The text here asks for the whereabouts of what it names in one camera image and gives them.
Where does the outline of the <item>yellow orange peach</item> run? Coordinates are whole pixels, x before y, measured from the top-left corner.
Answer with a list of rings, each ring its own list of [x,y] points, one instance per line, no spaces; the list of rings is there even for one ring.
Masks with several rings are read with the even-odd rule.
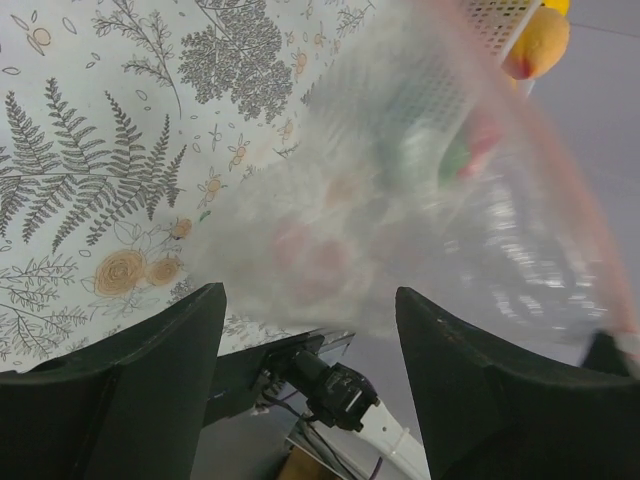
[[[534,80],[549,72],[565,54],[570,23],[559,11],[539,7],[507,54],[502,68],[511,78]]]

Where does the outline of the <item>clear zip top bag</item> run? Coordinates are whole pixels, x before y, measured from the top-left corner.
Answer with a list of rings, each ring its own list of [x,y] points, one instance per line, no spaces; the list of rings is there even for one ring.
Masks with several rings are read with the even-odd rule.
[[[232,310],[383,334],[398,287],[552,354],[639,316],[570,153],[450,2],[394,1],[315,83],[286,159],[221,196],[185,264]]]

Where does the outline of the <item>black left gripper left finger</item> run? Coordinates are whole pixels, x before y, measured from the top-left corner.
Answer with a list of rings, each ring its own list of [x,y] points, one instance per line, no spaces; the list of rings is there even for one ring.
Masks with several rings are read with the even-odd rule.
[[[2,478],[189,478],[226,304],[207,284],[95,344],[2,373]]]

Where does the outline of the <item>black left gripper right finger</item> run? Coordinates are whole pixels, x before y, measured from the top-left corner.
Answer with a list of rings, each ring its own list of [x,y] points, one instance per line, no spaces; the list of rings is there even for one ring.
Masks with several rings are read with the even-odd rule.
[[[568,365],[401,287],[395,319],[434,479],[635,479],[639,378],[597,332]]]

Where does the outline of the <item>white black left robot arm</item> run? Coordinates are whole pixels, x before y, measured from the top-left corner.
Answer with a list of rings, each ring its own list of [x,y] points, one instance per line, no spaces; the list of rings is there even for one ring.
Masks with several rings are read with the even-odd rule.
[[[226,295],[206,285],[91,346],[1,377],[5,479],[186,479],[201,429],[230,395],[212,386]],[[411,446],[371,382],[288,342],[240,371],[289,383],[327,427],[429,479],[635,479],[639,380],[613,338],[580,366],[511,344],[398,289],[395,319],[422,441]]]

